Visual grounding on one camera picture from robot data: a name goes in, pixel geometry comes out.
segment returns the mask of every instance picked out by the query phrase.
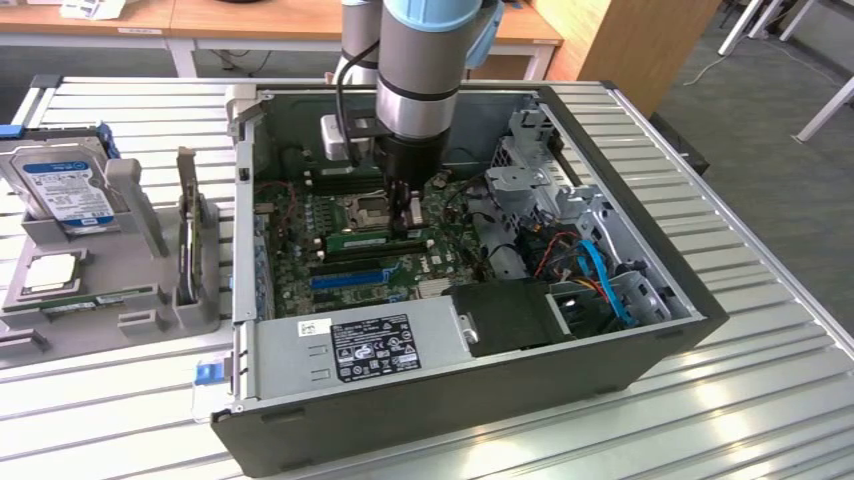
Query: gray plastic clip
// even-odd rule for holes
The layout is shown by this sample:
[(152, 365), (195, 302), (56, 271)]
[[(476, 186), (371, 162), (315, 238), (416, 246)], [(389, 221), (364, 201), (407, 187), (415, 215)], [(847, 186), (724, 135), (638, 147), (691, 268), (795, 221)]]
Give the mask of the gray plastic clip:
[(132, 158), (114, 158), (106, 162), (106, 183), (121, 194), (151, 254), (155, 257), (165, 257), (169, 251), (163, 241), (160, 221), (138, 186), (141, 172), (142, 168)]

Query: green circuit board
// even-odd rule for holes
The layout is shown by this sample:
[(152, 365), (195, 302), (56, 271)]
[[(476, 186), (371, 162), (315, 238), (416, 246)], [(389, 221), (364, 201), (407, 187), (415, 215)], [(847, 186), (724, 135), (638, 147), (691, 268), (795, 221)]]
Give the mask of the green circuit board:
[[(480, 242), (471, 225), (441, 221), (447, 198), (464, 182), (425, 186), (420, 200), (424, 227), (409, 231), (409, 238), (388, 238), (387, 226), (377, 219), (368, 228), (353, 224), (353, 201), (381, 197), (373, 191), (349, 195), (319, 195), (309, 187), (288, 187), (280, 182), (256, 188), (256, 214), (268, 216), (267, 250), (272, 275), (276, 317), (291, 317), (345, 308), (416, 299), (417, 285), (424, 280), (447, 279), (451, 285), (475, 281), (472, 256), (480, 255)], [(368, 216), (365, 222), (373, 221)], [(335, 252), (351, 249), (367, 251), (384, 247), (420, 245), (423, 251), (393, 256), (377, 256), (369, 261), (379, 265), (387, 281), (339, 288), (312, 288), (312, 279), (345, 277), (351, 272), (317, 275), (323, 266), (347, 269), (357, 261), (329, 261)], [(465, 249), (468, 256), (460, 253)]]

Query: hard drive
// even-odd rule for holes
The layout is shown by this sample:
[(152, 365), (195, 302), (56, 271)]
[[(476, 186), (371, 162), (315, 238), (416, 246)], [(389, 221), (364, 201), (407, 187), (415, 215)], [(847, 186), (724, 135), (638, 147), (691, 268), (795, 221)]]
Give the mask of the hard drive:
[(24, 202), (29, 220), (56, 221), (80, 235), (117, 228), (114, 214), (126, 212), (121, 197), (106, 185), (108, 158), (117, 157), (109, 130), (62, 130), (62, 138), (28, 131), (0, 142), (0, 172)]

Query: power supply label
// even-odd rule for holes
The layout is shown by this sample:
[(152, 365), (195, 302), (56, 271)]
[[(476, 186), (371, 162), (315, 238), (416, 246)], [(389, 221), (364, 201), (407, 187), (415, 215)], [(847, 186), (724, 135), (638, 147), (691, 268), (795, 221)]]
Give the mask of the power supply label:
[(24, 172), (57, 221), (78, 227), (112, 222), (104, 191), (89, 183), (93, 174), (88, 163), (30, 163)]
[(405, 315), (332, 325), (335, 366), (341, 382), (421, 368)]

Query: metal bracket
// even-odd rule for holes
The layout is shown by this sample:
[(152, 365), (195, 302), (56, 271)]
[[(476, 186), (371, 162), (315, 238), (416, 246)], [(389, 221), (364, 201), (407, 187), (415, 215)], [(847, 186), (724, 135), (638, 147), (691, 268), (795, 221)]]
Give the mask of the metal bracket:
[(251, 83), (228, 85), (225, 88), (225, 116), (228, 118), (228, 136), (240, 138), (240, 123), (260, 113), (264, 96)]

